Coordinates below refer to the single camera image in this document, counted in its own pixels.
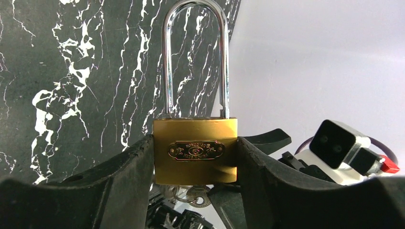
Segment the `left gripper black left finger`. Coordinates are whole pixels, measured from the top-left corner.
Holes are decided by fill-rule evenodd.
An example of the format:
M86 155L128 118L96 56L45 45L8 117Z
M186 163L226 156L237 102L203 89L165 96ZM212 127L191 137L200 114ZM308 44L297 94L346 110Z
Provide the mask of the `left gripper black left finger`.
M0 180L3 229L142 229L154 166L153 136L62 182Z

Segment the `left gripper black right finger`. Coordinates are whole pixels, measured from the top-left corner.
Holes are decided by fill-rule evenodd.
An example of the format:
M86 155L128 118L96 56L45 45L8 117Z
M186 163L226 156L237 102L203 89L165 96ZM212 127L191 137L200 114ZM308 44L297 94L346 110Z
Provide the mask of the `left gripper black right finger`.
M402 229L405 179L341 186L301 173L238 138L238 168L250 229Z

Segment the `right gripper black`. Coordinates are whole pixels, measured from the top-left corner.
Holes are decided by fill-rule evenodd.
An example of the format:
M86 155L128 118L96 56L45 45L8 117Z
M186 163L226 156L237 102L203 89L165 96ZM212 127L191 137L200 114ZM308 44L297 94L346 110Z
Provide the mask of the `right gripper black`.
M291 136L280 128L259 135L244 136L244 138L266 155L292 143ZM311 177L335 183L317 165L308 165L290 152L283 153L278 161ZM248 228L239 185L214 185L207 196L227 229Z

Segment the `long shackle brass padlock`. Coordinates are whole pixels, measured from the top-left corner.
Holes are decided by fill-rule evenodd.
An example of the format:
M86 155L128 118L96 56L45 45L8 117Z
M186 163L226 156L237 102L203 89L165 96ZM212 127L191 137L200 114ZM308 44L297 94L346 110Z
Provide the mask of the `long shackle brass padlock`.
M210 10L218 21L222 109L218 117L173 118L171 30L177 16L194 6ZM235 182L237 119L230 115L229 31L225 13L213 0L180 0L167 12L161 34L167 118L153 122L155 181L179 186Z

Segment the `silver key bunch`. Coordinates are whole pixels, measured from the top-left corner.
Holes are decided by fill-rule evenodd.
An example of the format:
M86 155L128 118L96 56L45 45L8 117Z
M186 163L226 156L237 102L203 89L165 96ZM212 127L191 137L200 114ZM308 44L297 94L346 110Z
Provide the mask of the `silver key bunch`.
M180 202L194 208L205 208L212 204L208 197L211 189L206 185L159 185L159 191L173 205Z

